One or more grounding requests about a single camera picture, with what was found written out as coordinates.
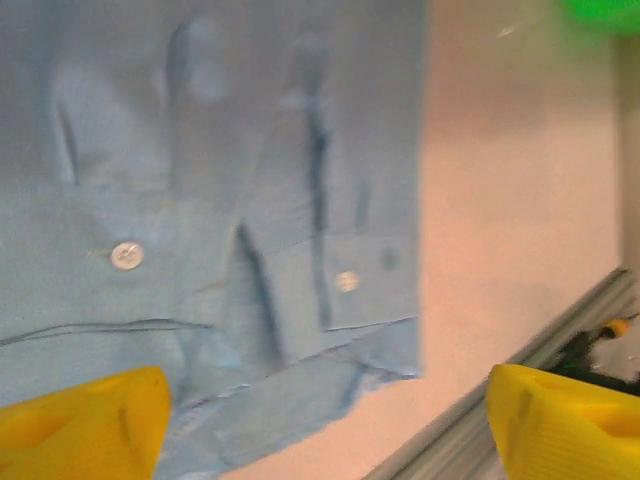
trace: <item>black object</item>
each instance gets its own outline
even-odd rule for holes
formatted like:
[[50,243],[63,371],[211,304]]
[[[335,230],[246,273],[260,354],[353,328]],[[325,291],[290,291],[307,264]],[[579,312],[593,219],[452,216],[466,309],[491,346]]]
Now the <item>black object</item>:
[[593,371],[591,348],[596,340],[615,338],[614,331],[608,327],[599,329],[596,335],[591,332],[580,332],[569,340],[558,354],[554,364],[545,370],[563,377],[609,388],[618,392],[640,396],[640,373],[635,382],[626,382]]

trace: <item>shirt cuff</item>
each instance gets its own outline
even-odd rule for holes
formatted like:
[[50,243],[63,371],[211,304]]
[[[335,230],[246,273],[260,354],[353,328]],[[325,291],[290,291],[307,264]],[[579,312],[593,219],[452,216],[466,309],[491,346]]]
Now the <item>shirt cuff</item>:
[[419,316],[416,242],[401,236],[326,235],[328,330]]
[[272,314],[278,348],[287,365],[335,348],[376,331],[379,327],[327,331],[323,318],[329,303],[317,274],[317,240],[306,240],[262,254],[265,298]]

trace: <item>shirt button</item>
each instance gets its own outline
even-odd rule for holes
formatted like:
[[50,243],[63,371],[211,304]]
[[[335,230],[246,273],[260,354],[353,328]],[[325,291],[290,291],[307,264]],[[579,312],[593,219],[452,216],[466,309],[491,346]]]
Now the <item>shirt button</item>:
[[336,284],[344,293],[353,292],[360,286],[360,276],[353,270],[348,270],[336,276]]
[[111,252],[111,264],[118,270],[133,270],[144,260],[144,248],[134,242],[122,242]]

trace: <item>blue fabric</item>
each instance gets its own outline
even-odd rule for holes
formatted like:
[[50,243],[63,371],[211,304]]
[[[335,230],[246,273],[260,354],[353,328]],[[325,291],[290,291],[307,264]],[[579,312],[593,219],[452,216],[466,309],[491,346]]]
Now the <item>blue fabric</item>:
[[0,404],[159,365],[189,478],[420,375],[424,3],[0,0]]

